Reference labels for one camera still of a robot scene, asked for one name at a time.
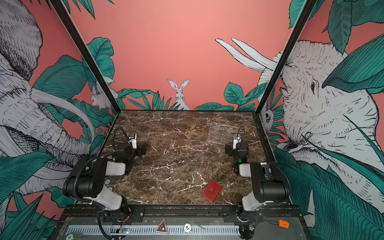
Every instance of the red triangle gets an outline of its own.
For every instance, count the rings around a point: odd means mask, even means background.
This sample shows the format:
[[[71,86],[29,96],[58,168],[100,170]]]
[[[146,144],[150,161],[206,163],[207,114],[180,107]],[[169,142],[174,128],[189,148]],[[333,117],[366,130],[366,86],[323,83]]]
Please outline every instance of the red triangle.
[[[168,233],[167,231],[167,226],[166,226],[166,221],[163,220],[159,227],[157,228],[156,232],[158,233]]]

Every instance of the clear plastic piece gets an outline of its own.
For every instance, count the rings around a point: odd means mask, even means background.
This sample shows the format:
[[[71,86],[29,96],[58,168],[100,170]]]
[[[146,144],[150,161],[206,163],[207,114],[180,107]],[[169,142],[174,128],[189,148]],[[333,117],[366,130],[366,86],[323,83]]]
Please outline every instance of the clear plastic piece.
[[[239,127],[211,122],[209,124],[208,142],[225,145],[233,142],[233,136],[237,134]]]

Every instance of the brown marble tabletop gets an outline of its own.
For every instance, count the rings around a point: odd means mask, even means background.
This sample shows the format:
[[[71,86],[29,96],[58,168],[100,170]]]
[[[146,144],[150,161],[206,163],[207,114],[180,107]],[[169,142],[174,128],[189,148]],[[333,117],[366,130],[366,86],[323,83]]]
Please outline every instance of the brown marble tabletop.
[[[244,126],[248,161],[265,161],[252,113],[123,111],[114,129],[136,133],[147,154],[128,176],[108,177],[107,186],[132,204],[211,204],[201,193],[212,179],[223,186],[214,204],[236,204],[252,191],[251,180],[233,173],[224,145],[207,141],[210,122]],[[113,152],[111,139],[101,156]],[[121,131],[115,140],[125,140]]]

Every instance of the pink wall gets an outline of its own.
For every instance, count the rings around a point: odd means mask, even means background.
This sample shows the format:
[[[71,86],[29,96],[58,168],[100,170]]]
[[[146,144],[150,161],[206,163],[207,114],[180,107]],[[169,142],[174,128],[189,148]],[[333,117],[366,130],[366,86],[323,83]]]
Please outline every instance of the pink wall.
[[[69,1],[71,17],[87,44],[96,37],[111,40],[115,66],[111,88],[159,90],[174,101],[175,90],[166,78],[179,86],[190,79],[183,90],[190,109],[207,102],[230,105],[223,96],[230,81],[245,94],[257,86],[260,73],[236,62],[216,38],[240,39],[272,58],[284,48],[291,32],[289,0],[114,3],[94,1],[94,19],[83,6],[80,12]],[[124,103],[126,109],[137,109]]]

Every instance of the rabbit illustration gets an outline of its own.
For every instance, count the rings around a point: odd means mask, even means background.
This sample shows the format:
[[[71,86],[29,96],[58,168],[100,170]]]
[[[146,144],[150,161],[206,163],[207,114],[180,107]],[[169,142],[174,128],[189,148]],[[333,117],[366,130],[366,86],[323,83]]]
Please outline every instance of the rabbit illustration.
[[[184,102],[183,88],[189,84],[189,79],[184,80],[180,88],[177,87],[177,84],[171,79],[167,78],[169,85],[176,90],[176,105],[179,105],[178,110],[190,110],[190,108]]]
[[[107,85],[113,83],[113,80],[111,78],[106,77],[106,76],[103,76],[103,78],[104,78],[104,81],[107,83]],[[114,98],[117,98],[118,94],[113,89],[111,89],[109,86],[108,86],[108,88],[111,91],[112,96]],[[103,89],[101,88],[101,86],[98,82],[96,82],[96,87],[95,86],[92,87],[92,106],[98,106],[99,109],[112,107],[111,102],[109,101],[109,99],[105,95]]]

